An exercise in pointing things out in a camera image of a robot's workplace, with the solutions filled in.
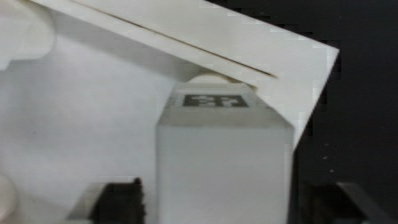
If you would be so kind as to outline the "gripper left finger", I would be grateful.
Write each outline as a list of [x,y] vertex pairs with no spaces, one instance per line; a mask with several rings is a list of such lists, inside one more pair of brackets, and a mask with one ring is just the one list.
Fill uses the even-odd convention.
[[146,224],[142,180],[109,183],[93,204],[78,207],[64,224]]

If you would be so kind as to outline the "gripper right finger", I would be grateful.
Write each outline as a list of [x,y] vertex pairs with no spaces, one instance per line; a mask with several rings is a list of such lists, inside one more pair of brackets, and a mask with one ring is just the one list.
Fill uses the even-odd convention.
[[292,189],[292,224],[395,224],[354,182],[297,183]]

